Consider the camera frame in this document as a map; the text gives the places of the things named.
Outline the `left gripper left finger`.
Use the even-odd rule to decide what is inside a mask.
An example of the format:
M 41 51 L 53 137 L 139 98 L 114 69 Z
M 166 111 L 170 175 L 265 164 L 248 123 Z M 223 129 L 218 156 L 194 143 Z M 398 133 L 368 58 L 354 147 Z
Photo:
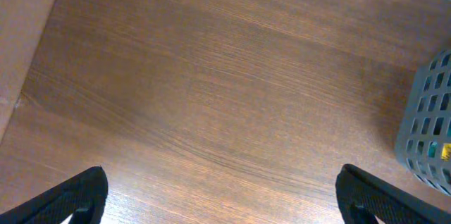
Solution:
M 1 214 L 2 223 L 99 224 L 108 196 L 104 169 L 93 166 L 35 198 Z

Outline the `grey plastic basket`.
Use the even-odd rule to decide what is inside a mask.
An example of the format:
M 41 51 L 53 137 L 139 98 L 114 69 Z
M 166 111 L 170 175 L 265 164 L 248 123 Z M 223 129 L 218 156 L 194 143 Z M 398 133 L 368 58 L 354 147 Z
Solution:
M 450 195 L 450 50 L 421 66 L 395 142 L 399 163 L 424 184 Z

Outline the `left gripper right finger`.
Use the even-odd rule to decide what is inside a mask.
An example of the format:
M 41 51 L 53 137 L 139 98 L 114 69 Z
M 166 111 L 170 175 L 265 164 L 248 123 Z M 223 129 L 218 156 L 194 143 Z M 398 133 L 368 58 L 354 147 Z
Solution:
M 337 176 L 338 208 L 346 224 L 449 223 L 450 214 L 352 164 Z

